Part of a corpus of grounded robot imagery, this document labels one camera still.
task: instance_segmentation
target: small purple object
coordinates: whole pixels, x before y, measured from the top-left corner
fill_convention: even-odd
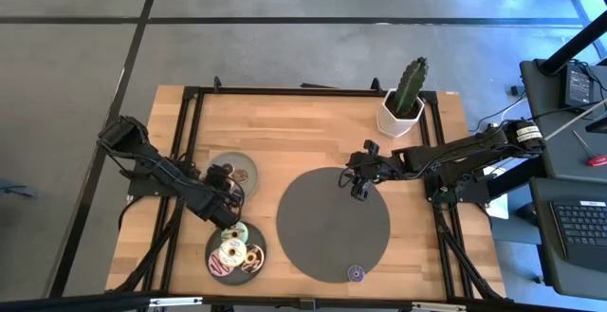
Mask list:
[[[353,283],[360,283],[364,280],[364,269],[359,265],[353,265],[348,269],[348,279]]]

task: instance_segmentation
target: white pot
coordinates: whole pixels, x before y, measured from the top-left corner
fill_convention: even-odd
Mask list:
[[[420,109],[417,112],[415,119],[397,119],[386,107],[386,101],[394,92],[396,92],[396,89],[388,90],[388,94],[386,94],[386,97],[383,99],[379,111],[377,112],[377,129],[381,134],[390,138],[398,138],[409,132],[411,127],[415,125],[419,120],[419,117],[421,117],[421,113],[424,111],[425,107],[424,101],[417,98]]]

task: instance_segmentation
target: wooden tabletop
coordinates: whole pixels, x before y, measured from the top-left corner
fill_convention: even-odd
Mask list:
[[[156,92],[148,122],[151,142],[168,155],[173,142],[183,86],[162,85]],[[439,108],[446,141],[468,133],[457,93],[439,92]],[[362,150],[369,138],[380,153],[420,145],[416,125],[402,138],[386,138],[377,131],[378,98],[205,95],[194,154],[201,170],[226,151],[249,155],[259,169],[256,192],[248,197],[243,220],[257,226],[267,241],[267,259],[259,275],[247,284],[219,284],[205,268],[205,245],[215,227],[184,211],[175,254],[170,292],[196,295],[325,297],[364,299],[446,298],[432,208],[422,180],[385,182],[377,188],[390,212],[390,241],[377,266],[361,284],[329,284],[300,272],[285,256],[278,240],[276,212],[286,187],[298,175],[321,167],[343,167],[349,155]],[[193,101],[186,121],[186,132]],[[435,144],[432,113],[426,114]],[[182,152],[187,138],[184,138]],[[150,246],[159,199],[143,198],[124,216],[107,288],[121,284]],[[466,251],[482,276],[504,295],[500,268],[487,217],[473,205],[460,204]],[[159,287],[164,252],[156,265]],[[462,295],[457,261],[451,255],[456,293]]]

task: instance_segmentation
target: screwdriver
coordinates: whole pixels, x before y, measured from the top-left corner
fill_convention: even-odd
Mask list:
[[[602,166],[607,165],[607,156],[598,156],[591,148],[588,146],[586,141],[582,139],[578,132],[572,131],[576,138],[579,140],[581,146],[583,146],[584,150],[589,156],[588,162],[586,163],[588,166]]]

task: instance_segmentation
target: keyboard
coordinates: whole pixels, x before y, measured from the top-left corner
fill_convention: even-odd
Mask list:
[[[550,202],[568,262],[607,273],[607,203]]]

